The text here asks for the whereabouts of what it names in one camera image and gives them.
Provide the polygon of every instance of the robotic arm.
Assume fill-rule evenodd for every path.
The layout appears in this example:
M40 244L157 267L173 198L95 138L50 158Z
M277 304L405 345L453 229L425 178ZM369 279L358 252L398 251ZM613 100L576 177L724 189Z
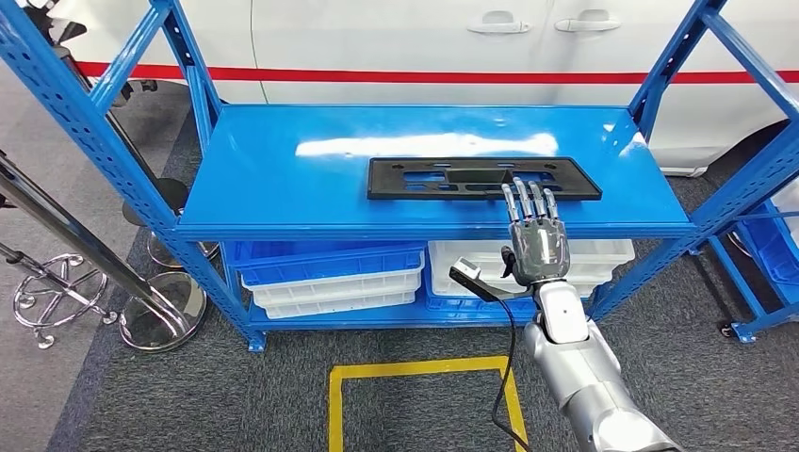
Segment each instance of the robotic arm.
M621 367L599 328L586 319L577 290L565 280L569 249L555 197L542 196L530 183L514 178L522 218L514 193L502 185L513 248L503 247L503 276L514 275L527 290L510 293L480 279L480 269L461 258L449 276L485 301L532 296L539 314L524 331L525 346L540 366L561 413L569 419L584 452L682 451L629 396Z

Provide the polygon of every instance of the blue shelf post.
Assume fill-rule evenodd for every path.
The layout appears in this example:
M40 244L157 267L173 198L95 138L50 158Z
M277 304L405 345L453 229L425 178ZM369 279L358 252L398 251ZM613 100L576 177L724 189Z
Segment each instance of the blue shelf post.
M166 32L184 75L207 142L221 109L207 68L191 35L183 10L176 0L152 0L151 7L123 50L107 68L91 93L86 93L74 75L59 60L39 30L11 1L0 2L0 57L50 112L94 166L180 261L184 269L205 289L217 307L245 336L253 350L265 345L263 332L250 326L247 312L237 295L211 266L196 242L186 241L175 231L178 217L161 198L139 163L116 135L106 119L107 110L127 80L156 30ZM206 106L205 111L198 109Z
M693 4L633 98L629 106L630 114L639 124L642 134L650 137L663 90L702 35L710 29L782 108L789 124L691 214L691 221L696 225L693 232L680 238L663 240L611 290L595 300L590 310L594 318L601 318L616 308L684 252L697 249L709 238L728 228L737 217L786 184L796 172L796 165L799 164L799 101L791 94L785 81L719 15L725 2L697 0Z

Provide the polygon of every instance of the stacked bin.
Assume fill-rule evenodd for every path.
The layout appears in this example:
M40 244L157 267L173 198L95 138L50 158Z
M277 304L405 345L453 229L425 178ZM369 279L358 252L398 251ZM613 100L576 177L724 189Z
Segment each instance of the stacked bin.
M421 286L424 242L229 242L241 274L269 318L411 303Z

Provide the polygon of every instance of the blue metal shelf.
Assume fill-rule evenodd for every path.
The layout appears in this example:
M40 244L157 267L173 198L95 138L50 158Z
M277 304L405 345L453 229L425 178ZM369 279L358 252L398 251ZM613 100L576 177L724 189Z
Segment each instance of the blue metal shelf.
M570 156L601 201L560 202L570 238L693 228L621 107L228 105L177 231L195 240L507 238L504 202L367 199L372 156Z
M664 238L615 286L597 291L590 309L594 319L687 250L708 240L718 245L715 235L792 179L799 163L799 100L721 18L725 2L695 0L626 107L223 106L178 0L150 0L151 8L91 93L8 0L0 2L0 57L251 349L263 350L264 331L269 330L504 323L499 313L468 321L453 318L427 310L423 299L404 307L267 320L259 309L245 310L237 274L226 267L221 278L198 248L199 240L229 239L506 238L502 202L369 201L366 176L372 155L573 157L601 187L603 198L561 204L571 238ZM159 27L187 79L204 153L181 217L106 118L116 92ZM663 92L708 30L786 113L789 124L686 218L646 142ZM799 303L785 309L799 310ZM755 326L779 320L766 314Z

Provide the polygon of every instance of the shelf top surface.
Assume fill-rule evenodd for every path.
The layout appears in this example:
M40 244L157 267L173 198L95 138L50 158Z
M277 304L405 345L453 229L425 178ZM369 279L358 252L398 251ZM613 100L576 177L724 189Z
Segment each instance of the shelf top surface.
M570 156L600 201L572 238L693 226L621 107L227 105L178 229L203 239L506 238L504 201L369 200L369 158Z

